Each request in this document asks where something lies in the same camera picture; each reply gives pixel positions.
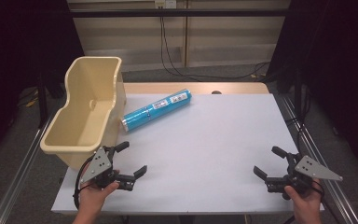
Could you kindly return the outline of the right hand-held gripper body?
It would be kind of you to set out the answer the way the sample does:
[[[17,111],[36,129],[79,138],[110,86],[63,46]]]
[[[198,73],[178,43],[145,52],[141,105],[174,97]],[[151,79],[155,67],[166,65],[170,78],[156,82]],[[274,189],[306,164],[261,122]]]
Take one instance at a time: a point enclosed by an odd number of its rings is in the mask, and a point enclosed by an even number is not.
[[[285,200],[290,197],[285,192],[285,186],[293,187],[298,194],[304,194],[312,189],[314,178],[342,181],[343,177],[321,165],[309,156],[287,152],[285,158],[288,162],[287,174],[283,177],[267,177],[266,186],[268,192],[280,193]]]

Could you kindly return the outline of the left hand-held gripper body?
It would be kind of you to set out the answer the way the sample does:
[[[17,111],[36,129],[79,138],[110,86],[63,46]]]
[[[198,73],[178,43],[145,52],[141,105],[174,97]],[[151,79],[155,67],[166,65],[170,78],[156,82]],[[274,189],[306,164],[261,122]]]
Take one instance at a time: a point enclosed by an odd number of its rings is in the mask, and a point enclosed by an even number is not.
[[[121,175],[113,167],[114,147],[100,147],[88,161],[88,167],[82,172],[80,183],[90,181],[99,188],[105,188],[113,182],[118,182],[119,189],[132,191],[133,175]]]

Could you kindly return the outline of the person's right hand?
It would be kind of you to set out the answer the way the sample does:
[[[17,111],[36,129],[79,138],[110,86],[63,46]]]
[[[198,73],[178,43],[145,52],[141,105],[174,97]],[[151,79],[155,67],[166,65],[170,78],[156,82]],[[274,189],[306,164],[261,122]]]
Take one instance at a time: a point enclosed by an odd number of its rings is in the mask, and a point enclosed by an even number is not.
[[[312,186],[313,189],[303,195],[298,194],[291,186],[284,187],[285,192],[293,201],[295,215],[305,216],[314,214],[318,216],[320,214],[320,205],[323,196],[320,180],[314,178],[312,180]]]

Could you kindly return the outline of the person's left hand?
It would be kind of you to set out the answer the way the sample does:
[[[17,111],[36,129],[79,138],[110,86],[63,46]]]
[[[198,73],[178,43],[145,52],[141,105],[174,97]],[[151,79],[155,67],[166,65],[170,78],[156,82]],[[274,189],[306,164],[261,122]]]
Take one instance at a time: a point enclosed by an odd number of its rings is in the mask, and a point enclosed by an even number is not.
[[[105,199],[118,187],[118,182],[113,182],[102,189],[90,181],[82,184],[78,214],[86,217],[97,217],[101,212]]]

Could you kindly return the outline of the cream plastic bin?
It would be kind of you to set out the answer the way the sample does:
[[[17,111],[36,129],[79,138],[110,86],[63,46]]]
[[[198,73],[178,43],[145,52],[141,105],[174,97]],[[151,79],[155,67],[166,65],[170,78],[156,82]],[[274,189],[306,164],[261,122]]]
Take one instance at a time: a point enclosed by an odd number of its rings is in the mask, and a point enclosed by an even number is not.
[[[118,57],[79,57],[65,74],[66,102],[40,147],[79,169],[95,150],[117,142],[127,101]]]

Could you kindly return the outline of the blue cylindrical roll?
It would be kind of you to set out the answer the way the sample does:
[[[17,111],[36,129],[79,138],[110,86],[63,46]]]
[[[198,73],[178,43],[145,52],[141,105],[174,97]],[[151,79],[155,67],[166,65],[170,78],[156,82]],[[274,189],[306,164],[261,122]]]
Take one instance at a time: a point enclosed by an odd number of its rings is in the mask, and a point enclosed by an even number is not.
[[[142,106],[137,110],[126,114],[121,120],[126,132],[133,131],[147,123],[165,116],[182,106],[188,105],[191,101],[192,93],[188,89],[171,94],[156,102]]]

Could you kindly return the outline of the white table mat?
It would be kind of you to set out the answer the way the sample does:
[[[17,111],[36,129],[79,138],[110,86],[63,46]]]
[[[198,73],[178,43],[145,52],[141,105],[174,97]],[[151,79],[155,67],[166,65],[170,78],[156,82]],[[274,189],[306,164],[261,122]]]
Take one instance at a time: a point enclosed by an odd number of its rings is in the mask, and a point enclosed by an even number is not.
[[[283,176],[287,162],[272,152],[296,152],[271,94],[195,94],[189,105],[131,132],[114,166],[144,176],[131,191],[117,190],[103,211],[115,215],[221,215],[289,212],[253,170]]]

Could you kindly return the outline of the wooden table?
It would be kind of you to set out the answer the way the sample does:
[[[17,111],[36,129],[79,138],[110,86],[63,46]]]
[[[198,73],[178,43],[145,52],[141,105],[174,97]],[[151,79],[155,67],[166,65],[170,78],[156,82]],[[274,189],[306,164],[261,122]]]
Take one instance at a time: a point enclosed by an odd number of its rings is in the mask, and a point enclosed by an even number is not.
[[[194,94],[269,94],[268,87],[259,82],[145,82],[125,83],[129,94],[163,94],[189,89]]]

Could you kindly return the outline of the dark curtain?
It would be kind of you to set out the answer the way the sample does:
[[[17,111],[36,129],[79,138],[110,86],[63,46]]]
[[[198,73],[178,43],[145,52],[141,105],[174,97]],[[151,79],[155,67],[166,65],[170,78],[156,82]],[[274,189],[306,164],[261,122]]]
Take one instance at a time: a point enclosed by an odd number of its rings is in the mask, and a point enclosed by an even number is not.
[[[21,91],[62,97],[66,69],[83,54],[67,0],[0,0],[0,141]]]
[[[358,0],[289,0],[267,77],[310,88],[358,158]]]

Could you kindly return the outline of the metal floor rail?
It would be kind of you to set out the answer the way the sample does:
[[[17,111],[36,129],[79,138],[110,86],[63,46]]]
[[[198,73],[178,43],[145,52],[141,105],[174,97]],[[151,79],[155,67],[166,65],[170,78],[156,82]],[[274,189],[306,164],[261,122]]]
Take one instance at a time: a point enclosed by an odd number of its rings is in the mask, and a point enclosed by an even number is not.
[[[24,159],[22,160],[20,168],[17,170],[13,180],[0,200],[0,224],[6,224],[7,219],[13,209],[15,202],[17,201],[20,193],[24,187],[26,178],[28,177],[30,170],[34,164],[35,158],[40,151],[40,142],[42,137],[47,131],[51,118],[46,119],[39,126],[32,144],[29,146]]]
[[[330,168],[324,159],[323,154],[317,147],[315,141],[304,122],[301,122],[296,115],[295,105],[289,96],[280,96],[277,100],[278,104],[282,106],[282,114],[287,119],[286,124],[292,132],[297,150],[302,155],[310,156],[312,159],[319,162],[321,165]],[[325,196],[323,198],[323,206],[336,224],[358,224],[358,216],[355,210],[341,187],[339,181],[322,180]]]

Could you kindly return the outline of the black upright stand post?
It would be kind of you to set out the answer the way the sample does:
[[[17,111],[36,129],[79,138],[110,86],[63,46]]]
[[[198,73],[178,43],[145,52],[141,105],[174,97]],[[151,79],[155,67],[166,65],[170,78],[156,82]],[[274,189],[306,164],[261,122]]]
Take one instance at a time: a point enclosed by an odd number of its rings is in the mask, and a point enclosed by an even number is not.
[[[46,96],[46,86],[42,73],[38,75],[37,80],[38,80],[37,92],[38,92],[39,118],[40,118],[39,127],[42,128],[48,119],[48,103],[47,103],[47,96]]]
[[[301,71],[299,68],[296,70],[296,79],[295,79],[295,113],[296,120],[302,122],[302,81],[301,81]]]

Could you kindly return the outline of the black horizontal frame bar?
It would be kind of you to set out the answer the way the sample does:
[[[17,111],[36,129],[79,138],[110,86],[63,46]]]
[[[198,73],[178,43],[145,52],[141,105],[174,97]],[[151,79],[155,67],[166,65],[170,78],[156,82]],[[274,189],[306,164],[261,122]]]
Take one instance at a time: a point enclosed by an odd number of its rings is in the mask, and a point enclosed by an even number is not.
[[[284,17],[288,9],[71,9],[74,18],[125,17]]]

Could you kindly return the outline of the white wall socket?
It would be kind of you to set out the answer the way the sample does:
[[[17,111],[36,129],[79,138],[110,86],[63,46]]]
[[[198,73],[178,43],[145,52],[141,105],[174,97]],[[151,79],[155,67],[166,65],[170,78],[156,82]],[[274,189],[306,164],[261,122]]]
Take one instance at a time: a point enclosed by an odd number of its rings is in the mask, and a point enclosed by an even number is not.
[[[155,0],[156,9],[176,9],[176,0]]]

